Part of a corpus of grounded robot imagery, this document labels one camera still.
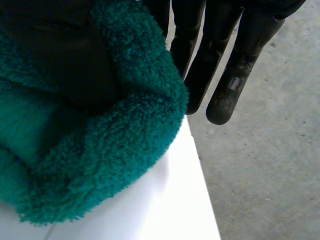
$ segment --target teal fleece fabric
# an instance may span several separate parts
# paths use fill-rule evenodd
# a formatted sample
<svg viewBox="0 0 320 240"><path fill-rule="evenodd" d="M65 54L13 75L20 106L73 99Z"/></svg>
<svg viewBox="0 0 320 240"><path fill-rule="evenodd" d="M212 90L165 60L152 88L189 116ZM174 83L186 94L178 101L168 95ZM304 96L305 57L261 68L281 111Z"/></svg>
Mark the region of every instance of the teal fleece fabric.
<svg viewBox="0 0 320 240"><path fill-rule="evenodd" d="M94 0L91 14L122 96L95 117L66 105L56 81L0 32L0 199L22 221L83 217L152 167L181 126L187 91L141 1Z"/></svg>

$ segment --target concrete floor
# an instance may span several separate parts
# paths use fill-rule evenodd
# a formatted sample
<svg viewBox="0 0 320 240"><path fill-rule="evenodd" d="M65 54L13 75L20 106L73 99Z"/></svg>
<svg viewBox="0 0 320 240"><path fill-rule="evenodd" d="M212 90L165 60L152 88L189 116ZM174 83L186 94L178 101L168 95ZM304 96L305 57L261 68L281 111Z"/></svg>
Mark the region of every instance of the concrete floor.
<svg viewBox="0 0 320 240"><path fill-rule="evenodd" d="M222 240L320 239L320 0L264 48L226 125L189 117ZM170 25L168 41L173 37Z"/></svg>

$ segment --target white table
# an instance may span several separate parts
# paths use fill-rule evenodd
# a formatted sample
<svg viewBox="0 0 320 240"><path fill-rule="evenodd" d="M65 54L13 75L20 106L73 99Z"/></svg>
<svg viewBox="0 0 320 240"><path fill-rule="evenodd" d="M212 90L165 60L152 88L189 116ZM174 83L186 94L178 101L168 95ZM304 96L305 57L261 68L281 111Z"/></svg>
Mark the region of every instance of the white table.
<svg viewBox="0 0 320 240"><path fill-rule="evenodd" d="M153 168L79 221L33 227L0 203L0 239L220 240L187 119Z"/></svg>

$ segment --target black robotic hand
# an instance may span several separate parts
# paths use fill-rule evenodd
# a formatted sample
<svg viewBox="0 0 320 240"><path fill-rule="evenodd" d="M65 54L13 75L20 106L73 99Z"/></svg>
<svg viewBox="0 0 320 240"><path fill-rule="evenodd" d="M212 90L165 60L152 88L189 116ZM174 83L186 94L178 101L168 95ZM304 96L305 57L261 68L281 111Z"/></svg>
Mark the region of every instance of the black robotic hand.
<svg viewBox="0 0 320 240"><path fill-rule="evenodd" d="M170 1L144 2L166 37ZM189 91L187 114L194 114L200 107L233 29L240 19L231 56L206 109L206 117L213 124L223 125L228 122L263 47L281 28L285 18L304 2L305 0L172 0L176 30L170 52ZM204 8L203 37L186 75L198 39Z"/></svg>
<svg viewBox="0 0 320 240"><path fill-rule="evenodd" d="M90 16L91 0L0 0L0 31L47 66L62 93L97 114L118 88Z"/></svg>

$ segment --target fleece blanket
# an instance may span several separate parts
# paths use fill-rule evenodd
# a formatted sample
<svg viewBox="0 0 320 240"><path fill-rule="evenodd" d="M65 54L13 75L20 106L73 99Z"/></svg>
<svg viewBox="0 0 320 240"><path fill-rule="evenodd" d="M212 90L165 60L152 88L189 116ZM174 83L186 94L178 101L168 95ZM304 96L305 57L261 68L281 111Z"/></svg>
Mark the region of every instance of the fleece blanket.
<svg viewBox="0 0 320 240"><path fill-rule="evenodd" d="M188 94L138 0L94 0L91 15L120 81L97 116L65 103L45 69L0 32L0 200L35 225L77 220L165 153Z"/></svg>

